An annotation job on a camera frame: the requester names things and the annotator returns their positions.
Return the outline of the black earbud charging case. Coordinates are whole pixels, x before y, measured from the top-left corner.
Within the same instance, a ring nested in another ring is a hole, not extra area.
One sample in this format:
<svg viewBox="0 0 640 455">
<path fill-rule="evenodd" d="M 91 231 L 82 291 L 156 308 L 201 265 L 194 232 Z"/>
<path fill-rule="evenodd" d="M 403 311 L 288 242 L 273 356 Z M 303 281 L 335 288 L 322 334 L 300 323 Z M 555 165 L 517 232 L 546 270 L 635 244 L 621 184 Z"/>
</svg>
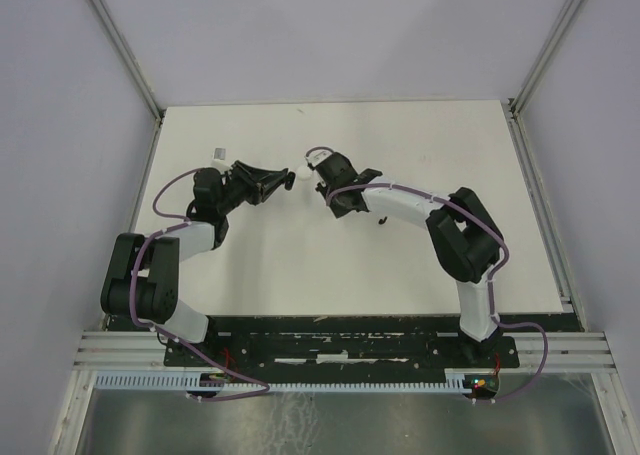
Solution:
<svg viewBox="0 0 640 455">
<path fill-rule="evenodd" d="M 285 181 L 284 181 L 284 188 L 287 191 L 290 191 L 295 183 L 295 179 L 296 179 L 296 174 L 293 171 L 289 171 L 285 177 Z"/>
</svg>

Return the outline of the white earbud charging case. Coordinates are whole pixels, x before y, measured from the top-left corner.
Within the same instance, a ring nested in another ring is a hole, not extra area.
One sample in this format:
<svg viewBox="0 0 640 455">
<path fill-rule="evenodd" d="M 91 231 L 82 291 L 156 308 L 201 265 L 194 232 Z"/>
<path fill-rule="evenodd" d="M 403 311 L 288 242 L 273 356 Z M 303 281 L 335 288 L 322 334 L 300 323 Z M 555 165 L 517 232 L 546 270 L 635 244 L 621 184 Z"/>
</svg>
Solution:
<svg viewBox="0 0 640 455">
<path fill-rule="evenodd" d="M 300 165 L 296 170 L 296 179 L 300 181 L 309 181 L 313 177 L 313 170 L 308 165 Z"/>
</svg>

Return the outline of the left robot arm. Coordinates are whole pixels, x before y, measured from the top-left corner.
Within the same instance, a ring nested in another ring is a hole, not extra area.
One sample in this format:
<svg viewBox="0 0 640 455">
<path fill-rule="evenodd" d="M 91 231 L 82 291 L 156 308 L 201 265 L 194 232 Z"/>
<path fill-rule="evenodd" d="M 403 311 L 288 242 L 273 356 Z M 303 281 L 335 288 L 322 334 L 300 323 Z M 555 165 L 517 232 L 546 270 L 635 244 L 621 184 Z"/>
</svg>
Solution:
<svg viewBox="0 0 640 455">
<path fill-rule="evenodd" d="M 279 188 L 291 190 L 296 175 L 287 168 L 267 170 L 236 161 L 191 169 L 159 193 L 187 177 L 193 181 L 193 198 L 183 215 L 160 211 L 158 198 L 152 202 L 154 213 L 174 220 L 174 225 L 148 235 L 117 236 L 100 304 L 108 315 L 127 317 L 137 327 L 187 342 L 187 354 L 198 364 L 209 365 L 219 358 L 221 341 L 212 334 L 209 317 L 180 299 L 180 264 L 218 249 L 233 210 L 243 204 L 260 205 Z"/>
</svg>

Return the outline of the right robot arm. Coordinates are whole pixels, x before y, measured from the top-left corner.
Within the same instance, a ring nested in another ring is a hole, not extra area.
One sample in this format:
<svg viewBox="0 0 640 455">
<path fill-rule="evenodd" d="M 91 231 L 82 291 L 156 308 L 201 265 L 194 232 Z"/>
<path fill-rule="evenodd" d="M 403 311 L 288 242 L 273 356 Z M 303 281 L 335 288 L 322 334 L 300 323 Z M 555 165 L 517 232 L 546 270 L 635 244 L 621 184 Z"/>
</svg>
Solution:
<svg viewBox="0 0 640 455">
<path fill-rule="evenodd" d="M 501 336 L 493 281 L 509 259 L 496 223 L 476 193 L 461 187 L 439 196 L 397 184 L 374 169 L 359 173 L 350 160 L 327 147 L 305 154 L 320 182 L 316 191 L 335 217 L 366 212 L 398 218 L 425 229 L 442 269 L 455 280 L 459 306 L 460 357 L 481 366 L 495 354 Z"/>
</svg>

